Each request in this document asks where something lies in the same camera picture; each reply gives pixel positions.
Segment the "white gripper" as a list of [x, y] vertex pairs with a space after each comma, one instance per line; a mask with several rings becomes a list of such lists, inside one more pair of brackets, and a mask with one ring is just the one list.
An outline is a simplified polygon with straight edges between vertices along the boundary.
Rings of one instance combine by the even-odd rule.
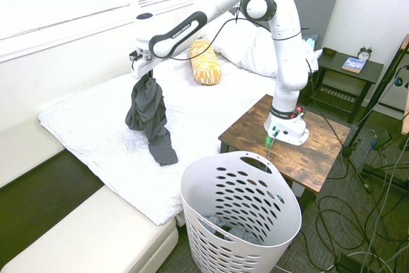
[[143, 58], [134, 59], [132, 62], [130, 74], [135, 79], [140, 79], [145, 75], [145, 79], [149, 80], [150, 77], [156, 78], [157, 73], [155, 67], [161, 63], [163, 59], [153, 58], [151, 60], [146, 60]]

